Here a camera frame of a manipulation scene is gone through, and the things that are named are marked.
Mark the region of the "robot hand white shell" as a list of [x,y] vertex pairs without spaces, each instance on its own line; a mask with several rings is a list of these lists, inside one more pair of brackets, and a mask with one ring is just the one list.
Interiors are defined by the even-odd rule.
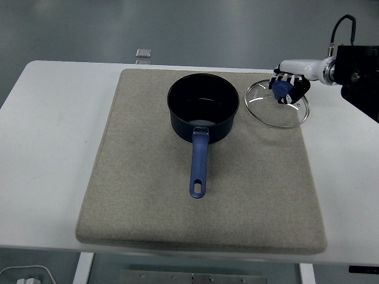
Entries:
[[284,60],[273,70],[268,88],[279,104],[294,104],[310,90],[311,81],[333,83],[329,65],[328,59]]

